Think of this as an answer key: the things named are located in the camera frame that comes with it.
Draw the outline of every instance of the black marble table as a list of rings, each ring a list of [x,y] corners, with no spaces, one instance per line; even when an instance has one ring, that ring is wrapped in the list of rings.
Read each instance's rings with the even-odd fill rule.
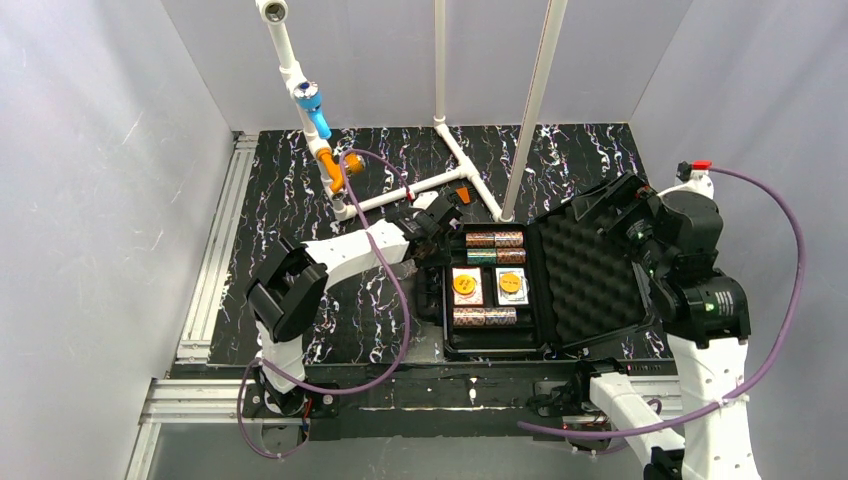
[[[517,126],[452,127],[499,202],[506,191]],[[409,183],[456,166],[456,159],[432,128],[356,128],[333,132],[331,145],[379,152],[406,174]],[[634,171],[644,175],[626,124],[541,125],[530,150],[516,221],[524,222],[558,206],[604,178]],[[453,182],[447,192],[463,185]],[[398,179],[370,165],[352,179],[360,200],[398,188]],[[387,206],[369,213],[378,219]],[[464,222],[490,221],[479,200],[464,206]],[[265,249],[280,235],[322,240],[360,228],[358,221],[337,222],[324,197],[318,168],[299,131],[262,132],[256,148],[241,212],[227,283],[212,339],[209,364],[245,365],[259,351],[258,332],[244,298],[244,288]],[[410,291],[415,267],[393,267]],[[314,327],[303,337],[306,363],[390,363],[398,352],[403,319],[397,293],[381,268],[333,286],[322,301]],[[405,361],[440,363],[441,327],[413,318],[412,345]],[[659,325],[573,352],[547,358],[669,358]]]

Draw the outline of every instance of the white wall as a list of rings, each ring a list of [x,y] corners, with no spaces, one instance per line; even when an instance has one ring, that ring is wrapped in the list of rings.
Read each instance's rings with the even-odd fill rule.
[[[0,477],[122,478],[231,137],[157,0],[0,5]]]
[[[749,408],[763,478],[845,477],[846,25],[845,2],[696,0],[631,121],[657,187],[671,183],[678,162],[712,159],[777,187],[806,229],[799,318]],[[768,197],[715,181],[725,219],[718,265],[751,303],[750,374],[783,318],[795,246]]]
[[[163,0],[231,129],[299,128],[252,0]],[[571,0],[542,122],[625,122],[691,0]],[[290,0],[331,126],[430,125],[432,0]],[[448,0],[451,124],[521,123],[547,0]]]

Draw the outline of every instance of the foam padding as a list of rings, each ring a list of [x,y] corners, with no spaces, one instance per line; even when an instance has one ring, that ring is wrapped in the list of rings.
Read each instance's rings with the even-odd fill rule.
[[[633,265],[620,248],[574,219],[570,205],[536,222],[544,251],[556,332],[565,346],[646,323]]]

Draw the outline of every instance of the blue valve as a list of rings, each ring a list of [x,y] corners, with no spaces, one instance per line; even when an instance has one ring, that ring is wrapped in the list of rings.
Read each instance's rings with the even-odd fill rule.
[[[294,89],[293,97],[297,105],[306,112],[309,120],[315,125],[318,136],[325,140],[330,138],[330,126],[327,125],[324,112],[321,111],[321,92],[318,90],[318,84],[315,82],[301,83]]]

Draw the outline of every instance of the pvc pipe frame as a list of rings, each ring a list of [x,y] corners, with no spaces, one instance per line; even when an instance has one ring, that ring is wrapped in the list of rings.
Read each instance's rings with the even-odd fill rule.
[[[565,16],[565,7],[568,0],[549,0],[548,10],[545,16],[545,25],[542,31],[542,39],[539,45],[539,52],[536,57],[536,65],[533,71],[533,81],[530,85],[530,93],[527,97],[527,104],[524,110],[524,118],[521,124],[521,133],[519,135],[518,146],[513,161],[513,167],[510,171],[509,185],[507,187],[506,197],[504,198],[504,209],[502,210],[497,203],[494,195],[486,186],[474,162],[462,151],[459,143],[450,133],[445,124],[445,64],[446,64],[446,7],[445,0],[435,0],[435,32],[436,32],[436,112],[433,116],[433,122],[436,133],[445,141],[451,153],[457,159],[457,168],[449,170],[440,175],[427,178],[420,182],[413,183],[409,186],[413,193],[420,193],[425,190],[443,185],[445,183],[467,179],[471,185],[477,190],[477,194],[489,212],[492,218],[496,221],[509,222],[514,218],[513,212],[515,201],[518,194],[518,189],[521,185],[521,180],[524,176],[524,168],[527,164],[527,154],[530,150],[530,143],[533,140],[533,132],[536,127],[536,121],[539,117],[539,109],[541,107],[542,97],[545,93],[545,86],[548,81],[548,75],[551,70],[554,52],[556,50],[556,42],[559,37],[559,31],[562,27],[562,20]],[[280,73],[283,80],[286,82],[286,89],[289,95],[301,82],[306,81],[303,72],[300,68],[300,63],[295,59],[294,51],[292,50],[291,41],[289,40],[288,32],[285,24],[268,23],[268,29],[271,31],[271,38],[274,41],[274,47],[277,51],[277,57],[280,60]],[[315,125],[309,120],[309,117],[298,108],[300,120],[303,123],[303,132],[306,136],[309,151],[313,157],[317,158],[318,150],[322,148],[330,148],[326,140],[318,137],[318,132]],[[338,195],[333,194],[330,190],[332,179],[327,174],[326,169],[320,162],[316,162],[321,171],[321,181],[324,184],[324,193],[333,204],[333,212],[336,220],[342,221],[353,218],[356,215],[356,209],[353,205],[346,205]],[[391,192],[384,193],[377,197],[360,202],[364,211],[383,205],[396,202],[406,197],[406,190],[399,188]]]

